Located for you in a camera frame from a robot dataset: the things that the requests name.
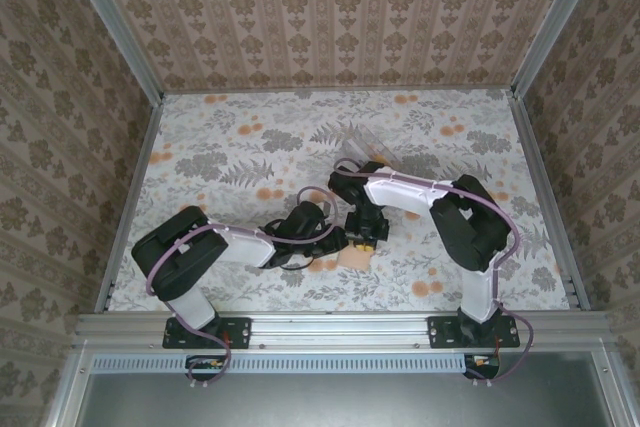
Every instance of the gray leaf pattern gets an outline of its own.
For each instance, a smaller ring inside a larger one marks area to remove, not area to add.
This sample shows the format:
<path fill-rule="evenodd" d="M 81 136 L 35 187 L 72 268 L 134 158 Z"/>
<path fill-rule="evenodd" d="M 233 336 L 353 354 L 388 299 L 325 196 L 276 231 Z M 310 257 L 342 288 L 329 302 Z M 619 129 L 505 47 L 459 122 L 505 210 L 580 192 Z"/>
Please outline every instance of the gray leaf pattern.
<path fill-rule="evenodd" d="M 302 187 L 326 187 L 334 162 L 344 156 L 343 141 L 360 126 L 400 159 L 401 172 L 480 179 L 523 237 L 517 255 L 501 266 L 507 307 L 567 308 L 507 99 L 505 92 L 482 90 L 167 96 L 110 309 L 164 308 L 146 295 L 144 276 L 130 257 L 150 230 L 187 205 L 199 205 L 214 221 L 250 228 L 283 218 Z M 492 122 L 475 127 L 478 112 L 492 112 Z M 305 198 L 326 204 L 320 195 Z M 349 206 L 339 201 L 339 207 L 342 223 Z M 338 266 L 336 254 L 303 271 L 216 262 L 200 286 L 224 311 L 456 309 L 459 267 L 432 219 L 391 208 L 385 216 L 389 241 L 367 272 Z M 19 209 L 3 220 L 19 224 Z M 306 263 L 293 260 L 291 266 Z"/>

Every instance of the robotic arm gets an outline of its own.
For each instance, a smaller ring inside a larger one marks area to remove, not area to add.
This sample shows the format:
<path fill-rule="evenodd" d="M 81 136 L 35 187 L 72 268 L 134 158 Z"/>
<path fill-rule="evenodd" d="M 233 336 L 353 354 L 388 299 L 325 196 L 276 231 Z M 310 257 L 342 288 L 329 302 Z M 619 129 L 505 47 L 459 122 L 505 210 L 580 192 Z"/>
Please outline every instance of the robotic arm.
<path fill-rule="evenodd" d="M 379 240 L 387 239 L 389 224 L 382 215 L 385 206 L 430 214 L 447 253 L 462 267 L 458 317 L 463 336 L 472 344 L 490 333 L 500 315 L 493 263 L 506 247 L 511 228 L 494 210 L 464 196 L 471 194 L 495 205 L 475 177 L 428 181 L 368 162 L 358 172 L 339 167 L 331 174 L 329 188 L 356 207 L 345 224 L 355 243 L 375 247 Z"/>
<path fill-rule="evenodd" d="M 491 208 L 495 202 L 477 179 L 463 175 L 456 181 L 435 182 L 368 162 L 357 172 L 340 167 L 331 174 L 329 188 L 355 206 L 345 229 L 327 226 L 322 210 L 306 201 L 261 231 L 211 224 L 202 210 L 191 206 L 138 241 L 132 256 L 160 300 L 191 328 L 215 335 L 220 317 L 196 285 L 214 262 L 274 268 L 294 254 L 316 258 L 338 252 L 348 239 L 375 247 L 389 233 L 382 214 L 385 206 L 430 214 L 447 253 L 462 267 L 463 298 L 451 335 L 461 345 L 495 344 L 496 326 L 504 322 L 495 302 L 493 266 L 511 227 Z M 176 243 L 185 245 L 176 249 Z"/>
<path fill-rule="evenodd" d="M 187 207 L 140 239 L 131 254 L 148 278 L 176 242 L 209 224 L 199 207 Z M 286 219 L 272 221 L 262 231 L 209 226 L 212 228 L 202 229 L 202 233 L 193 236 L 167 258 L 153 273 L 151 285 L 153 293 L 169 304 L 190 327 L 213 335 L 218 330 L 220 317 L 196 283 L 214 262 L 241 262 L 270 269 L 285 265 L 294 254 L 315 258 L 338 252 L 348 245 L 344 229 L 336 226 L 316 242 L 291 244 L 270 240 L 304 241 L 320 237 L 329 230 L 322 210 L 307 201 L 296 206 Z"/>

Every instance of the wire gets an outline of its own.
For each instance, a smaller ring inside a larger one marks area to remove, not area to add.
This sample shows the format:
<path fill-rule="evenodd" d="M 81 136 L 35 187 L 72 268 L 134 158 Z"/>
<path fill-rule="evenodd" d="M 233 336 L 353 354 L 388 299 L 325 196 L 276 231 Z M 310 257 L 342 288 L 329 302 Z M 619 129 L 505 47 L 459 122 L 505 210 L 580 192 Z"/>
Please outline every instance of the wire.
<path fill-rule="evenodd" d="M 494 377 L 493 379 L 487 379 L 480 372 L 467 367 L 467 372 L 472 373 L 477 377 L 477 380 L 482 380 L 487 385 L 491 385 L 493 382 L 499 382 L 513 375 L 513 373 L 520 368 L 524 360 L 527 358 L 527 356 L 529 355 L 529 352 L 531 351 L 531 347 L 533 346 L 534 331 L 533 331 L 533 325 L 531 325 L 531 322 L 529 322 L 527 319 L 525 319 L 521 315 L 518 315 L 514 312 L 511 312 L 510 310 L 505 309 L 502 304 L 499 304 L 499 309 L 505 314 L 512 316 L 514 319 L 519 320 L 520 322 L 522 322 L 524 325 L 527 326 L 527 329 L 529 330 L 529 340 L 527 340 L 527 345 L 525 345 L 524 350 L 522 351 L 522 354 L 520 354 L 520 357 L 518 357 L 518 360 L 516 361 L 516 363 L 513 364 L 511 368 L 507 370 L 504 374 L 500 374 L 497 377 Z"/>
<path fill-rule="evenodd" d="M 206 383 L 207 384 L 213 384 L 214 382 L 219 381 L 222 378 L 222 376 L 224 376 L 224 374 L 227 372 L 227 370 L 229 369 L 229 365 L 231 364 L 231 348 L 229 348 L 229 345 L 226 342 L 220 340 L 215 335 L 208 334 L 208 333 L 203 332 L 203 331 L 198 330 L 198 329 L 194 329 L 182 317 L 180 317 L 180 315 L 175 311 L 175 309 L 173 307 L 171 307 L 170 304 L 165 302 L 165 305 L 167 307 L 169 307 L 169 310 L 171 312 L 173 312 L 173 315 L 175 316 L 176 320 L 180 323 L 180 325 L 182 325 L 182 327 L 187 332 L 190 332 L 191 334 L 194 334 L 194 335 L 198 335 L 198 336 L 203 337 L 205 339 L 212 340 L 213 342 L 215 342 L 216 344 L 218 344 L 220 347 L 222 347 L 224 349 L 224 351 L 225 351 L 224 364 L 222 364 L 222 367 L 220 368 L 220 370 L 211 379 L 207 380 Z M 198 362 L 194 362 L 191 365 L 189 365 L 189 370 L 187 371 L 187 377 L 192 382 L 196 381 L 193 378 L 193 366 L 195 364 L 197 364 L 197 363 Z"/>
<path fill-rule="evenodd" d="M 496 335 L 496 350 L 493 351 L 493 356 L 498 359 L 498 366 L 500 365 L 500 339 Z"/>
<path fill-rule="evenodd" d="M 272 237 L 270 235 L 265 234 L 264 232 L 260 232 L 260 231 L 256 231 L 256 230 L 249 230 L 249 229 L 245 229 L 245 228 L 242 228 L 242 227 L 233 227 L 233 226 L 227 226 L 227 225 L 218 224 L 218 223 L 212 223 L 212 224 L 203 225 L 202 227 L 198 227 L 197 229 L 192 230 L 191 232 L 189 232 L 187 235 L 185 235 L 181 239 L 178 239 L 171 247 L 169 247 L 169 249 L 167 249 L 167 251 L 164 254 L 162 254 L 162 256 L 158 259 L 158 261 L 155 263 L 155 265 L 153 266 L 153 268 L 149 272 L 149 275 L 147 276 L 147 283 L 145 285 L 147 294 L 152 296 L 152 297 L 155 296 L 155 293 L 154 293 L 153 287 L 152 287 L 153 279 L 155 278 L 155 276 L 158 273 L 158 271 L 160 270 L 160 268 L 169 259 L 169 257 L 171 257 L 184 244 L 186 244 L 191 239 L 193 239 L 195 236 L 200 235 L 203 232 L 207 232 L 207 231 L 210 231 L 210 230 L 224 230 L 224 231 L 227 231 L 227 232 L 236 232 L 236 233 L 241 233 L 241 234 L 254 235 L 254 236 L 258 237 L 258 238 L 262 238 L 264 240 L 270 240 L 272 242 L 280 242 L 280 243 L 283 243 L 283 244 L 295 244 L 295 245 L 312 244 L 314 242 L 318 242 L 319 240 L 324 239 L 329 234 L 331 234 L 331 232 L 333 231 L 333 229 L 337 225 L 337 222 L 338 222 L 338 204 L 337 204 L 336 200 L 333 198 L 333 196 L 329 192 L 327 192 L 324 189 L 321 189 L 320 187 L 311 187 L 311 186 L 305 187 L 300 192 L 298 192 L 298 203 L 300 203 L 300 195 L 303 192 L 305 192 L 307 190 L 312 190 L 312 189 L 313 190 L 317 190 L 317 191 L 322 192 L 323 194 L 325 194 L 327 196 L 327 198 L 329 199 L 329 201 L 331 202 L 331 205 L 333 207 L 333 222 L 329 225 L 329 228 L 327 230 L 325 230 L 322 234 L 320 234 L 320 235 L 318 235 L 316 237 L 313 237 L 311 239 L 284 239 L 284 238 L 279 238 L 279 237 Z M 213 342 L 215 342 L 216 344 L 220 345 L 221 347 L 223 347 L 225 349 L 226 356 L 225 356 L 225 362 L 224 362 L 222 368 L 208 382 L 209 383 L 213 383 L 213 382 L 217 382 L 218 380 L 220 380 L 220 378 L 225 374 L 225 372 L 229 368 L 229 363 L 231 362 L 231 349 L 229 348 L 229 346 L 225 342 L 220 340 L 218 337 L 216 337 L 215 335 L 211 335 L 211 334 L 208 334 L 206 332 L 202 332 L 201 330 L 194 329 L 182 317 L 180 317 L 180 315 L 178 315 L 178 313 L 175 311 L 175 309 L 173 309 L 173 307 L 171 307 L 171 305 L 169 303 L 165 302 L 165 305 L 169 308 L 169 310 L 171 310 L 171 312 L 173 312 L 173 315 L 176 317 L 176 319 L 178 320 L 180 325 L 182 325 L 182 327 L 184 327 L 185 330 L 187 330 L 188 332 L 190 332 L 190 333 L 192 333 L 194 335 L 198 335 L 198 336 L 203 337 L 205 339 L 212 340 Z M 189 376 L 189 379 L 191 381 L 194 381 L 195 379 L 193 379 L 193 376 L 191 375 L 192 370 L 193 370 L 193 365 L 191 365 L 190 368 L 189 368 L 188 376 Z"/>
<path fill-rule="evenodd" d="M 150 296 L 155 295 L 154 292 L 153 292 L 153 287 L 152 287 L 153 279 L 156 276 L 156 274 L 158 273 L 158 270 L 160 270 L 162 265 L 169 259 L 169 257 L 171 257 L 184 244 L 189 242 L 195 236 L 202 234 L 203 232 L 208 232 L 210 230 L 221 230 L 221 231 L 226 231 L 226 232 L 235 232 L 235 233 L 238 233 L 238 234 L 253 235 L 253 236 L 255 236 L 255 237 L 259 238 L 259 239 L 263 239 L 263 240 L 267 240 L 267 241 L 271 241 L 271 242 L 279 242 L 279 243 L 282 243 L 282 244 L 293 244 L 293 245 L 313 244 L 315 242 L 318 242 L 318 241 L 324 239 L 325 237 L 330 235 L 331 232 L 333 231 L 333 229 L 337 226 L 337 223 L 338 223 L 338 204 L 336 202 L 336 199 L 334 199 L 333 196 L 329 192 L 327 192 L 326 190 L 324 190 L 324 189 L 322 189 L 320 187 L 311 187 L 311 186 L 304 187 L 302 190 L 300 190 L 300 192 L 298 192 L 298 200 L 300 199 L 300 195 L 303 192 L 306 192 L 307 190 L 317 190 L 319 192 L 322 192 L 323 194 L 325 194 L 327 196 L 327 198 L 331 202 L 331 206 L 333 207 L 333 221 L 332 221 L 331 224 L 329 224 L 329 228 L 327 230 L 325 230 L 322 234 L 317 235 L 316 237 L 312 237 L 310 239 L 285 239 L 285 238 L 281 238 L 281 237 L 273 237 L 271 235 L 267 235 L 264 232 L 261 232 L 259 230 L 250 230 L 250 229 L 245 229 L 243 227 L 235 227 L 235 226 L 229 226 L 229 225 L 218 224 L 218 223 L 211 223 L 211 224 L 203 225 L 202 227 L 198 227 L 197 229 L 192 230 L 191 232 L 189 232 L 187 235 L 185 235 L 181 239 L 178 239 L 171 247 L 169 247 L 169 249 L 167 249 L 167 251 L 164 254 L 162 254 L 162 256 L 158 259 L 158 261 L 155 263 L 155 265 L 153 266 L 153 268 L 149 272 L 149 275 L 147 276 L 147 283 L 146 283 L 147 294 L 150 295 Z"/>
<path fill-rule="evenodd" d="M 466 197 L 467 199 L 473 200 L 475 202 L 478 202 L 481 205 L 484 205 L 485 207 L 487 207 L 487 208 L 491 209 L 492 211 L 494 211 L 497 215 L 500 216 L 500 218 L 502 218 L 502 220 L 504 220 L 506 222 L 506 224 L 511 229 L 511 232 L 513 232 L 514 242 L 513 242 L 513 245 L 511 246 L 511 248 L 509 250 L 507 250 L 507 252 L 505 252 L 504 255 L 502 255 L 493 264 L 493 275 L 492 275 L 493 292 L 494 292 L 493 302 L 495 302 L 498 305 L 498 309 L 500 309 L 503 313 L 512 316 L 514 319 L 519 320 L 520 322 L 522 322 L 523 324 L 525 324 L 527 326 L 527 329 L 529 329 L 529 340 L 527 341 L 527 345 L 525 346 L 524 350 L 522 351 L 522 355 L 520 355 L 520 357 L 518 358 L 516 363 L 513 365 L 513 367 L 511 367 L 504 374 L 502 374 L 502 375 L 500 375 L 500 376 L 498 376 L 498 377 L 496 377 L 494 379 L 486 379 L 482 374 L 476 372 L 473 369 L 467 368 L 467 371 L 469 371 L 472 374 L 476 375 L 479 379 L 485 380 L 487 383 L 496 382 L 498 380 L 503 380 L 503 379 L 509 377 L 510 375 L 512 375 L 520 367 L 520 365 L 522 365 L 522 362 L 524 361 L 524 359 L 529 355 L 529 351 L 531 350 L 531 346 L 533 345 L 533 335 L 534 335 L 533 326 L 531 325 L 531 323 L 527 319 L 525 319 L 524 317 L 522 317 L 522 316 L 520 316 L 518 314 L 515 314 L 515 313 L 511 312 L 510 310 L 507 310 L 504 307 L 504 305 L 502 305 L 502 303 L 498 301 L 498 298 L 497 298 L 497 296 L 498 296 L 498 267 L 502 263 L 504 263 L 509 257 L 511 257 L 513 254 L 515 254 L 518 251 L 518 249 L 520 248 L 521 238 L 520 238 L 520 233 L 518 232 L 518 227 L 516 226 L 515 222 L 511 219 L 511 217 L 509 217 L 496 204 L 494 204 L 493 202 L 490 202 L 487 199 L 484 199 L 484 198 L 482 198 L 482 197 L 480 197 L 480 196 L 478 196 L 476 194 L 473 194 L 471 192 L 466 192 L 464 190 L 456 189 L 455 187 L 451 187 L 451 186 L 444 185 L 444 184 L 438 184 L 437 182 L 433 182 L 433 181 L 426 180 L 426 179 L 408 177 L 406 175 L 398 174 L 397 172 L 394 172 L 392 174 L 389 174 L 389 173 L 386 173 L 386 172 L 359 173 L 359 172 L 351 172 L 351 171 L 348 171 L 348 170 L 339 170 L 338 168 L 340 167 L 340 164 L 342 162 L 347 161 L 347 160 L 352 162 L 352 163 L 354 163 L 354 164 L 356 164 L 356 162 L 351 160 L 351 159 L 342 158 L 342 159 L 339 159 L 333 165 L 334 171 L 339 173 L 339 174 L 341 174 L 341 175 L 344 175 L 346 177 L 367 177 L 367 178 L 398 180 L 398 181 L 407 182 L 407 183 L 413 184 L 413 185 L 419 185 L 421 187 L 427 187 L 427 188 L 430 188 L 430 189 L 442 190 L 442 191 L 445 191 L 445 192 L 450 192 L 452 194 L 456 194 L 456 195 L 459 195 L 461 197 Z"/>
<path fill-rule="evenodd" d="M 282 265 L 281 265 L 281 266 L 280 266 L 280 268 L 281 268 L 282 270 L 286 270 L 286 271 L 288 271 L 288 272 L 295 272 L 296 270 L 304 270 L 304 269 L 306 269 L 307 267 L 309 267 L 311 264 L 313 264 L 313 261 L 314 261 L 314 260 L 316 260 L 316 258 L 315 258 L 315 257 L 313 257 L 313 258 L 311 259 L 311 261 L 310 261 L 309 263 L 305 264 L 305 265 L 299 265 L 298 267 L 286 267 L 286 266 L 282 266 Z"/>

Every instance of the vent slot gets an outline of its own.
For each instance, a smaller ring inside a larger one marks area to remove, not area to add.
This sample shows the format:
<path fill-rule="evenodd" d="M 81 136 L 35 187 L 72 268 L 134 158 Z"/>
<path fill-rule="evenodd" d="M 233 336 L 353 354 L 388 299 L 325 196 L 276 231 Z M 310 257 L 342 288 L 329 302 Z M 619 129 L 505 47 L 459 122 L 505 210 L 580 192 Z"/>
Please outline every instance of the vent slot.
<path fill-rule="evenodd" d="M 96 355 L 92 374 L 186 373 L 186 354 Z M 210 372 L 193 369 L 195 373 Z M 236 353 L 228 373 L 233 374 L 396 374 L 464 372 L 463 354 L 277 355 Z"/>

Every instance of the beige sponge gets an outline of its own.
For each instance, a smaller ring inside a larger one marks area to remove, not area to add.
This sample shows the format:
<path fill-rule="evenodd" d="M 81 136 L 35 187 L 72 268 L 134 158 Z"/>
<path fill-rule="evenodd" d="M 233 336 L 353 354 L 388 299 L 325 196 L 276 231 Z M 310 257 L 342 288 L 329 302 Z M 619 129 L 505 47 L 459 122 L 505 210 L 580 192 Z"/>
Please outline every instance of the beige sponge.
<path fill-rule="evenodd" d="M 373 249 L 365 251 L 354 247 L 353 244 L 349 244 L 338 254 L 338 265 L 345 269 L 368 271 L 371 257 L 373 257 L 374 253 Z"/>

